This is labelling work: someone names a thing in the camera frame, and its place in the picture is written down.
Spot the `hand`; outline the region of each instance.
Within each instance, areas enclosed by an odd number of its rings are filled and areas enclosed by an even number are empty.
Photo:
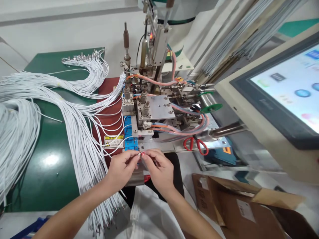
[[[173,184],[173,164],[159,149],[150,149],[145,151],[144,155],[142,155],[142,158],[144,159],[151,174],[151,179],[155,188],[165,198],[165,196],[168,195],[172,190],[175,190]]]
[[[112,195],[120,191],[130,180],[134,169],[137,169],[139,153],[139,151],[127,150],[112,157],[109,170],[101,181],[106,185],[105,187],[111,189]]]

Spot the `forearm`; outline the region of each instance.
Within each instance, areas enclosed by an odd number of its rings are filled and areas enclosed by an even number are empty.
[[[35,234],[34,239],[73,238],[90,213],[112,194],[101,183],[95,185],[51,217]]]
[[[198,239],[222,238],[176,189],[170,191],[163,197],[166,199],[179,226],[184,232]]]

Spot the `monitor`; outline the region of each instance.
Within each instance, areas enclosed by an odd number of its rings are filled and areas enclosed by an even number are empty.
[[[216,90],[292,178],[319,184],[319,24]]]

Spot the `warning label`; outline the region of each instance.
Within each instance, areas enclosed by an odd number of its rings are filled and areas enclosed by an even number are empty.
[[[104,148],[124,148],[124,135],[110,135],[104,137]]]

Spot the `gray wire bundle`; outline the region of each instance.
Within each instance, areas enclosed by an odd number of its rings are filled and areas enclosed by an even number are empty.
[[[237,40],[242,36],[245,30],[260,16],[260,14],[273,2],[273,0],[259,0],[219,44],[209,60],[202,67],[202,72],[206,76],[211,76],[219,64],[230,53]]]
[[[307,1],[308,0],[286,0],[273,16],[233,53],[233,56],[246,56],[248,59],[251,59],[257,50],[275,35],[295,10]]]

